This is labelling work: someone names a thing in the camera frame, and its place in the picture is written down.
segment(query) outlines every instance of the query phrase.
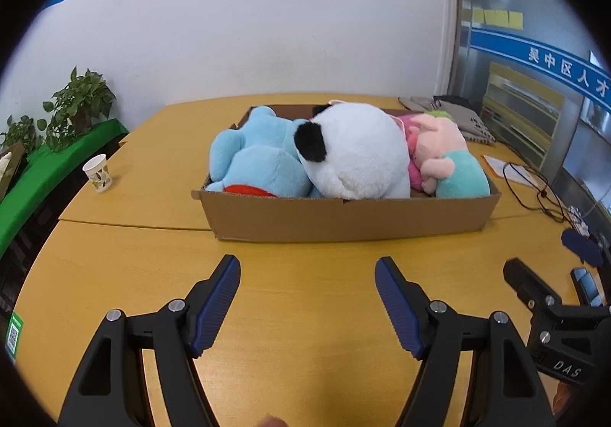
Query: potted plant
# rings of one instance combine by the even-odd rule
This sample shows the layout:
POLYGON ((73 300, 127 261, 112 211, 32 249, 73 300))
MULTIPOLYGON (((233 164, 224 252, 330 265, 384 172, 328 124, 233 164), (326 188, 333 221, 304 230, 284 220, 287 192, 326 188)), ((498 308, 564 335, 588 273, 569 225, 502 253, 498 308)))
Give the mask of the potted plant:
POLYGON ((47 130, 47 144, 53 151, 63 150, 74 140, 91 129, 92 119, 101 115, 108 118, 115 95, 106 85, 102 74, 91 72, 76 75, 76 67, 70 74, 70 82, 53 95, 55 102, 43 102, 45 112, 54 112, 47 122, 37 121, 38 129, 47 130))
POLYGON ((33 118, 23 115, 21 119, 13 122, 13 116, 10 115, 6 124, 8 130, 6 132, 0 132, 0 136, 4 136, 4 140, 2 140, 0 147, 9 148, 21 141, 26 153, 32 153, 42 144, 42 136, 36 135, 33 118))

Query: teal plush toy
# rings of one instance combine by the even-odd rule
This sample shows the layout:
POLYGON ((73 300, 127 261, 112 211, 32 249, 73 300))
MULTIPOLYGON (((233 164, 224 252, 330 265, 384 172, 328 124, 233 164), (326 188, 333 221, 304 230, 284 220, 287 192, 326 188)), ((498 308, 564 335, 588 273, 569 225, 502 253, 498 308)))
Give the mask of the teal plush toy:
POLYGON ((312 190, 293 136, 305 119, 277 117, 269 107, 253 108, 240 129, 220 132, 210 146, 206 191, 254 196, 303 197, 312 190))
POLYGON ((466 150, 448 151, 444 158, 454 162, 450 177, 437 180, 437 198, 478 198, 490 195, 490 184, 482 166, 466 150))

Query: white paper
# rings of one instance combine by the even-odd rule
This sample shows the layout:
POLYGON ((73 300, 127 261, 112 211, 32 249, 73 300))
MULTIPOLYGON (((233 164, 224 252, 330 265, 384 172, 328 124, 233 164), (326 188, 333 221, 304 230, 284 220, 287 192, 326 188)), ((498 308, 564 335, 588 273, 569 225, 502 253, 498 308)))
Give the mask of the white paper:
POLYGON ((493 169, 494 174, 498 175, 499 177, 502 177, 502 178, 506 177, 508 178, 509 181, 514 181, 515 183, 525 184, 526 186, 539 187, 539 182, 534 177, 532 177, 531 174, 526 172, 526 169, 523 166, 514 165, 514 166, 505 167, 505 164, 507 162, 503 162, 502 160, 499 160, 498 158, 493 158, 487 155, 484 155, 484 160, 488 162, 488 165, 490 165, 490 168, 493 169))

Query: stuffed animal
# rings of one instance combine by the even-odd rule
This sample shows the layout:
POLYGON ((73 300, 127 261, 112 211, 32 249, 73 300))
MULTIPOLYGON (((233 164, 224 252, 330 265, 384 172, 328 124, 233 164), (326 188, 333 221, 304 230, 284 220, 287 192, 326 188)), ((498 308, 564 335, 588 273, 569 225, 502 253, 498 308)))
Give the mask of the stuffed animal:
POLYGON ((439 198, 472 198, 490 194, 482 166, 469 153, 458 126, 445 117, 418 115, 410 131, 417 136, 414 162, 422 174, 423 190, 439 198))
POLYGON ((398 123, 365 103, 322 108, 294 136, 299 159, 324 197, 409 198, 409 153, 398 123))
POLYGON ((453 163, 447 177, 438 178, 437 198, 477 198, 490 195, 490 184, 477 159, 465 150, 448 151, 445 160, 453 163))
MULTIPOLYGON (((447 117, 451 120, 451 115, 443 110, 431 110, 430 112, 426 113, 428 115, 433 115, 433 117, 447 117)), ((409 174, 409 183, 414 189, 422 191, 422 174, 420 173, 420 169, 416 165, 416 162, 413 160, 418 136, 417 134, 414 134, 410 131, 410 126, 414 126, 414 124, 412 124, 412 119, 418 115, 420 114, 409 114, 402 115, 397 118, 403 124, 405 140, 407 141, 407 149, 409 150, 410 161, 409 166, 407 167, 407 172, 409 174)))
POLYGON ((312 189, 293 136, 305 119, 276 117, 269 107, 253 108, 240 129, 219 133, 210 146, 206 191, 255 196, 302 197, 312 189))

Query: yellow sticky note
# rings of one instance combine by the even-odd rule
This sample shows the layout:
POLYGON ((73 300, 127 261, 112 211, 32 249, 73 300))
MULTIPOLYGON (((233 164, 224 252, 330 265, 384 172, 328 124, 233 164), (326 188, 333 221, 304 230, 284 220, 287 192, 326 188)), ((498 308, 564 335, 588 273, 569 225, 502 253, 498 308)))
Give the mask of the yellow sticky note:
POLYGON ((484 23, 484 11, 481 8, 473 9, 473 22, 478 24, 484 23))
POLYGON ((489 26, 496 26, 496 10, 484 10, 484 17, 489 26))
POLYGON ((524 16, 522 12, 510 12, 509 13, 509 27, 512 29, 524 29, 524 16))
POLYGON ((509 27, 509 18, 506 10, 495 10, 496 26, 509 27))

